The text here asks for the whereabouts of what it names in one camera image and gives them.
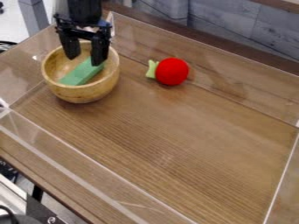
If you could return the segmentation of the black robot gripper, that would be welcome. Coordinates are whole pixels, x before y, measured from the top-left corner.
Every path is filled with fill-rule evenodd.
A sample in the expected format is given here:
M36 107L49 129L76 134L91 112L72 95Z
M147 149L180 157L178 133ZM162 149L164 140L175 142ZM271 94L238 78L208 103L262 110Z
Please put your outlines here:
M68 59L73 60L80 55L79 39L92 39L91 64L93 67L99 66L108 58L112 24L104 19L96 23L79 23L60 13L53 14L53 19L56 22L55 30Z

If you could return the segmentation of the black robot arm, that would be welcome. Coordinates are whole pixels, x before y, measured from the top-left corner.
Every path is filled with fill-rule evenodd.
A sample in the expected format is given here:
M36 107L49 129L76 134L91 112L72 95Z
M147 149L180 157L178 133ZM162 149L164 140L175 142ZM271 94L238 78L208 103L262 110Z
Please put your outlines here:
M80 40L91 43L91 65L108 58L112 24L101 18L101 0L56 0L53 19L60 44L69 60L80 56Z

